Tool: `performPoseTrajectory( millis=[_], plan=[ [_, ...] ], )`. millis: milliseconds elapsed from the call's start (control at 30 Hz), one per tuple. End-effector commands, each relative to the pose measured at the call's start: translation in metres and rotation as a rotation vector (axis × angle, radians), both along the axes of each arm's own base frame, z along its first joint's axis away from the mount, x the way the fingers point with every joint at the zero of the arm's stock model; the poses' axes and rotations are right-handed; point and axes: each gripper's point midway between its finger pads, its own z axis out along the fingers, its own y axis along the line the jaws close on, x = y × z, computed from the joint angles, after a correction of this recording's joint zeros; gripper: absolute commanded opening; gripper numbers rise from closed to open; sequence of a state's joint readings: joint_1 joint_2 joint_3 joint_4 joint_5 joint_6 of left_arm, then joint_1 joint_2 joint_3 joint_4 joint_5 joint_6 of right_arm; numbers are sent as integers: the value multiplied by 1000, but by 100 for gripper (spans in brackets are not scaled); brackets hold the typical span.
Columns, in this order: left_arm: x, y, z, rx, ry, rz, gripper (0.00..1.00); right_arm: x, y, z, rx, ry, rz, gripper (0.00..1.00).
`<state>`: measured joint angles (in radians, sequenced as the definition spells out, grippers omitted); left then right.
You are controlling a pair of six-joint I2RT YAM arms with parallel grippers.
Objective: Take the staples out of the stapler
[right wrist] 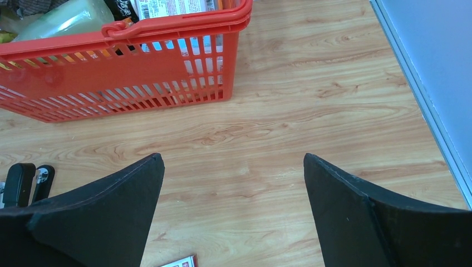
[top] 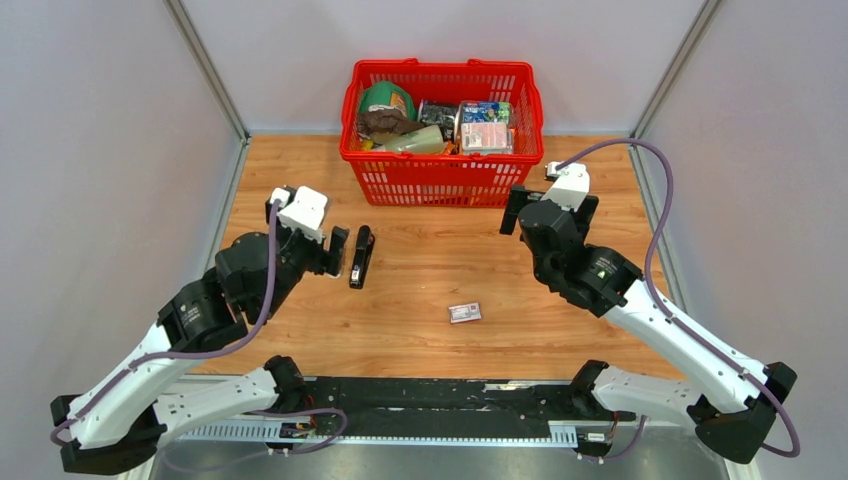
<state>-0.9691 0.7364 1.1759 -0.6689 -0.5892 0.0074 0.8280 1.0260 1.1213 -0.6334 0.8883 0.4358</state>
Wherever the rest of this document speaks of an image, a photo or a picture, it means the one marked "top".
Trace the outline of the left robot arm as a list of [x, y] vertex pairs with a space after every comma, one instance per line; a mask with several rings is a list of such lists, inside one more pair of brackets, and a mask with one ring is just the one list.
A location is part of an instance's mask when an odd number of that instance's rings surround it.
[[304, 378], [289, 357], [228, 382], [190, 393], [166, 394], [211, 353], [248, 337], [269, 319], [307, 272], [339, 274], [348, 230], [330, 243], [277, 226], [252, 232], [221, 250], [204, 275], [185, 285], [158, 313], [132, 353], [98, 386], [60, 395], [50, 404], [67, 473], [117, 475], [203, 425], [253, 411], [294, 414], [309, 406]]

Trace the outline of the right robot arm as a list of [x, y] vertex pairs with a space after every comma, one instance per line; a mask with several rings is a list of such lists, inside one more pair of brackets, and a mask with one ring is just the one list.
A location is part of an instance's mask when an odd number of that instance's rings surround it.
[[564, 209], [543, 193], [511, 188], [500, 231], [520, 232], [535, 279], [569, 304], [630, 331], [685, 375], [672, 381], [587, 361], [572, 380], [570, 402], [583, 418], [630, 412], [692, 431], [726, 460], [748, 464], [767, 449], [797, 380], [782, 362], [764, 364], [717, 339], [619, 252], [586, 243], [598, 204], [588, 196]]

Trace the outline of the red white staple box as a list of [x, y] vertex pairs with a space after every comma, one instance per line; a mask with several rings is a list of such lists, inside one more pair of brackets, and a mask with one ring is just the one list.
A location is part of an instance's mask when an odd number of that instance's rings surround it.
[[478, 303], [450, 306], [448, 308], [448, 312], [451, 324], [460, 324], [482, 319], [482, 313]]

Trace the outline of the black stapler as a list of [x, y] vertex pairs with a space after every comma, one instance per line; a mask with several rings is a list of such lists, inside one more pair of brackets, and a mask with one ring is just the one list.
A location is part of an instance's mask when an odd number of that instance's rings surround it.
[[355, 242], [355, 249], [351, 272], [349, 277], [349, 287], [352, 289], [363, 289], [367, 278], [370, 261], [372, 258], [376, 237], [369, 225], [362, 225], [358, 232]]

